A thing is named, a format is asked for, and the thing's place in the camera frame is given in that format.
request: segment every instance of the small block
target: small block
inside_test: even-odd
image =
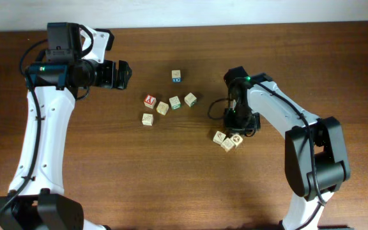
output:
[[[170,98],[169,100],[170,100],[170,105],[172,109],[178,109],[181,107],[181,102],[178,96],[174,96]]]
[[[235,148],[237,148],[243,141],[242,137],[238,134],[235,134],[231,137],[231,141],[235,144]]]
[[[189,107],[191,107],[197,102],[197,98],[192,93],[189,93],[185,96],[184,101]]]
[[[144,105],[149,107],[150,109],[153,109],[156,103],[157,100],[154,96],[147,95],[146,98],[144,99]]]
[[[179,70],[172,70],[171,78],[173,82],[181,82],[181,72]]]
[[[153,125],[153,115],[152,114],[143,114],[143,118],[141,119],[143,125]]]
[[[164,102],[160,102],[158,103],[157,106],[157,112],[161,115],[165,115],[167,113],[167,111],[169,110],[169,104],[164,103]]]
[[[217,143],[217,144],[222,144],[222,142],[225,140],[225,134],[223,134],[222,132],[217,131],[217,133],[215,133],[214,139],[212,140],[213,142]]]
[[[235,144],[229,138],[225,139],[221,144],[221,147],[223,147],[226,152],[231,150],[234,146]]]

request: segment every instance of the brown table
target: brown table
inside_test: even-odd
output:
[[[262,129],[226,153],[209,138],[207,118],[226,96],[229,68],[266,72],[304,109],[343,125],[351,179],[327,204],[321,225],[368,229],[368,22],[115,29],[107,59],[127,60],[127,90],[95,88],[78,102],[66,137],[65,195],[85,217],[117,229],[223,229],[276,224],[292,191],[284,141]],[[27,119],[22,53],[46,32],[0,33],[0,196],[17,167]],[[36,56],[32,52],[26,62]],[[183,82],[171,82],[171,70]],[[197,104],[161,116],[143,105],[193,92]],[[224,104],[213,111],[218,114]],[[155,115],[143,126],[144,112]]]

